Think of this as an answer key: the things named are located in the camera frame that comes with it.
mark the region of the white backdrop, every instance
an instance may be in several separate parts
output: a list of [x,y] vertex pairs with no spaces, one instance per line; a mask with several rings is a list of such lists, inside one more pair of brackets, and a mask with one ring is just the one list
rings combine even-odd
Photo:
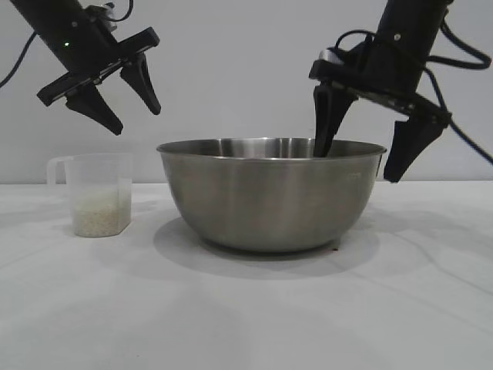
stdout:
[[[117,15],[127,0],[116,0]],[[314,81],[307,77],[318,52],[354,28],[375,30],[385,0],[136,0],[118,40],[147,26],[161,38],[148,55],[163,104],[153,116],[115,74],[101,91],[125,125],[113,136],[72,113],[59,100],[45,108],[35,94],[64,73],[37,39],[15,78],[0,90],[0,183],[45,180],[54,156],[132,151],[136,181],[164,181],[158,144],[228,136],[312,136]],[[493,54],[493,2],[457,0],[449,25],[460,37]],[[31,29],[8,0],[0,2],[0,76],[10,70]],[[347,41],[354,45],[359,39]],[[438,37],[434,53],[467,58]],[[456,122],[493,151],[493,70],[471,72],[432,65]],[[432,96],[427,83],[421,91]],[[353,105],[339,138],[390,149],[402,117],[371,103]],[[418,159],[407,180],[493,179],[493,168],[450,130]]]

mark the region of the clear plastic cup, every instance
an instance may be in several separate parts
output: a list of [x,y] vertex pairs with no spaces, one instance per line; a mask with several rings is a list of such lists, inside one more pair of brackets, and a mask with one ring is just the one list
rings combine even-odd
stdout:
[[53,158],[47,166],[49,186],[56,184],[56,167],[65,165],[70,213],[75,235],[110,237],[130,224],[132,155],[95,153]]

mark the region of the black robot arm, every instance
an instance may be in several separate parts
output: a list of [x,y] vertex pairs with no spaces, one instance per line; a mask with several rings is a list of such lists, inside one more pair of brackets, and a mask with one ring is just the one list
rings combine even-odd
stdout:
[[[384,178],[391,182],[398,182],[446,127],[453,125],[457,128],[426,63],[487,69],[491,59],[459,40],[448,28],[444,19],[452,2],[388,0],[376,32],[347,32],[334,47],[322,51],[310,71],[310,78],[320,81],[314,91],[317,118],[315,156],[327,155],[346,112],[358,98],[369,99],[409,117],[406,122],[395,123],[394,141],[384,171]],[[430,56],[439,30],[481,62]],[[341,41],[353,34],[362,34],[366,38],[352,50],[341,49]],[[416,93],[423,73],[431,79],[438,104]]]
[[152,28],[117,42],[114,23],[106,15],[112,4],[83,8],[77,0],[11,0],[43,42],[65,66],[67,73],[38,93],[50,106],[65,97],[66,106],[119,135],[123,125],[107,106],[96,86],[121,69],[120,76],[140,96],[149,110],[161,105],[147,69],[147,49],[158,46]]

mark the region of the black cable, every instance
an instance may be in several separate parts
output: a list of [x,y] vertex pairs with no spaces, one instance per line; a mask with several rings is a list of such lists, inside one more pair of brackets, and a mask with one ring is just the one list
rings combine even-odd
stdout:
[[[444,22],[445,24],[445,28],[446,28],[446,32],[448,33],[450,31],[450,29],[448,29],[446,23]],[[448,113],[448,108],[447,108],[447,105],[445,104],[445,100],[444,100],[444,97],[441,93],[441,90],[440,90],[440,86],[438,85],[438,81],[434,75],[434,73],[429,69],[427,68],[424,64],[420,63],[415,57],[413,57],[412,54],[410,54],[409,52],[407,52],[406,50],[402,49],[400,46],[398,46],[397,44],[393,43],[393,42],[390,42],[382,37],[380,37],[379,35],[377,35],[376,33],[374,32],[370,32],[370,31],[366,31],[364,29],[355,29],[355,30],[352,30],[352,31],[349,31],[349,32],[345,32],[343,35],[341,35],[339,37],[339,39],[336,41],[336,45],[335,45],[335,48],[336,49],[339,49],[339,45],[340,43],[342,42],[343,39],[345,39],[346,37],[348,37],[349,35],[355,35],[355,34],[363,34],[363,35],[371,35],[373,36],[374,38],[376,39],[379,39],[380,41],[382,42],[385,42],[386,44],[390,45],[391,47],[393,47],[394,49],[396,49],[397,51],[399,51],[402,55],[406,56],[407,58],[409,58],[409,60],[415,64],[416,66],[419,66],[419,68],[421,70],[423,70],[423,72],[425,72],[430,81],[431,81],[431,84],[433,86],[433,90],[434,90],[434,93],[435,95],[437,96],[437,99],[438,99],[438,102],[440,103],[440,107],[442,108],[442,110],[444,110],[444,112],[447,112]],[[456,37],[454,34],[452,34],[451,32],[448,33],[449,35],[451,35],[452,38]],[[460,48],[465,50],[466,52],[469,52],[469,54],[473,55],[473,56],[476,56],[475,54],[473,54],[473,52],[471,52],[471,50],[474,50],[474,52],[476,54],[480,53],[484,56],[483,53],[479,52],[478,50],[475,50],[474,48],[472,48],[471,46],[469,45],[462,45],[464,44],[461,40],[458,40],[457,44],[460,44]],[[491,154],[489,154],[486,150],[484,150],[483,148],[481,148],[473,139],[471,139],[464,131],[462,131],[462,129],[457,126],[457,124],[455,124],[454,120],[452,118],[449,119],[449,125],[450,127],[452,128],[452,130],[462,139],[465,141],[466,144],[468,144],[477,154],[479,154],[480,156],[482,156],[485,160],[487,160],[491,165],[493,165],[493,156],[491,156]]]
[[106,17],[105,15],[100,15],[99,17],[101,19],[104,19],[105,21],[110,21],[110,22],[121,22],[127,20],[133,12],[133,0],[129,0],[129,10],[126,11],[126,14],[120,18],[120,19],[113,19],[110,17]]
[[473,150],[475,150],[477,154],[482,156],[491,165],[493,165],[493,156],[491,156],[491,154],[486,152],[486,150],[481,148],[473,139],[466,135],[465,132],[462,131],[461,128],[457,126],[452,119],[450,119],[450,127],[454,130],[455,133],[459,135],[461,139],[463,139]]
[[452,66],[462,69],[488,69],[490,67],[491,58],[488,55],[484,54],[483,52],[473,48],[472,46],[468,45],[464,41],[460,40],[450,30],[445,20],[441,23],[440,30],[450,42],[452,42],[459,49],[466,52],[470,56],[474,56],[476,59],[479,59],[481,62],[480,63],[463,62],[461,60],[451,59],[451,58],[446,58],[444,56],[436,56],[436,55],[431,55],[430,57],[428,57],[429,62],[436,62],[440,64],[445,64],[446,66]]
[[30,36],[26,44],[24,45],[24,48],[21,51],[21,55],[18,57],[17,62],[15,62],[14,67],[12,70],[8,73],[8,75],[0,82],[0,89],[5,86],[8,81],[14,76],[14,74],[17,72],[18,68],[21,66],[22,60],[25,57],[25,54],[28,52],[29,46],[31,46],[32,42],[34,41],[36,37],[36,32],[33,32]]

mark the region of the stainless steel bowl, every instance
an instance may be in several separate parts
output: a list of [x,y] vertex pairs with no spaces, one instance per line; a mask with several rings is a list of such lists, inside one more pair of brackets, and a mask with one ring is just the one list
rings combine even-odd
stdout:
[[366,207],[386,149],[335,140],[313,158],[313,139],[190,140],[158,147],[185,222],[208,241],[245,251],[319,247]]

